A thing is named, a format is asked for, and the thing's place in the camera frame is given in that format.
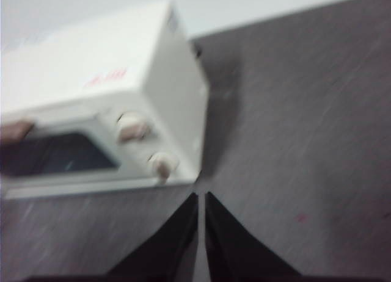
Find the gray countertop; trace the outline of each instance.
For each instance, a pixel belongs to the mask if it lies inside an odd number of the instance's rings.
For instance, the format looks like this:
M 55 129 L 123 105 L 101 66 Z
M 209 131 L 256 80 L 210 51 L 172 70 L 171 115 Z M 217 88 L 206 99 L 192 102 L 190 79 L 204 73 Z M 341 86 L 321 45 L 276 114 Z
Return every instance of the gray countertop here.
M 210 190 L 304 274 L 391 280 L 391 0 L 197 43 L 211 98 L 196 184 L 2 201 L 2 278 L 105 273 Z M 201 235 L 194 281 L 208 280 Z

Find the knob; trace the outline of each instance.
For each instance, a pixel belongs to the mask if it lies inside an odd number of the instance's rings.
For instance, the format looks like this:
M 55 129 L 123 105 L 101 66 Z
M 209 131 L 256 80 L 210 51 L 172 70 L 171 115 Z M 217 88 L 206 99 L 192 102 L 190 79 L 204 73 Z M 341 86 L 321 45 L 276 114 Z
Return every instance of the knob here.
M 123 114 L 118 119 L 117 126 L 119 142 L 142 140 L 150 132 L 146 119 L 133 112 Z
M 179 161 L 172 154 L 158 152 L 152 155 L 149 159 L 149 163 L 154 174 L 156 174 L 162 182 L 165 182 L 178 167 Z

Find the toaster oven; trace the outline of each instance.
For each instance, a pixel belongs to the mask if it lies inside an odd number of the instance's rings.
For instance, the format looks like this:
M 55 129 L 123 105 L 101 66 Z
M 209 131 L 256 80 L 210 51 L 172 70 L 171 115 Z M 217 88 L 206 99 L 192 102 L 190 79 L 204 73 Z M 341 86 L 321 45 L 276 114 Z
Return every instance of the toaster oven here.
M 190 184 L 208 83 L 169 1 L 2 53 L 6 198 Z

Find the red spot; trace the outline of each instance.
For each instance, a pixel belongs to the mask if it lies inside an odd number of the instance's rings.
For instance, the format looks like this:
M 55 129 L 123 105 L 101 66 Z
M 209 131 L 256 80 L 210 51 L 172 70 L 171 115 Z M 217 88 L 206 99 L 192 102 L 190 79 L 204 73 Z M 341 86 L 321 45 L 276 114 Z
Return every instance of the red spot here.
M 296 221 L 299 223 L 305 223 L 308 219 L 308 215 L 305 213 L 300 213 L 296 215 Z

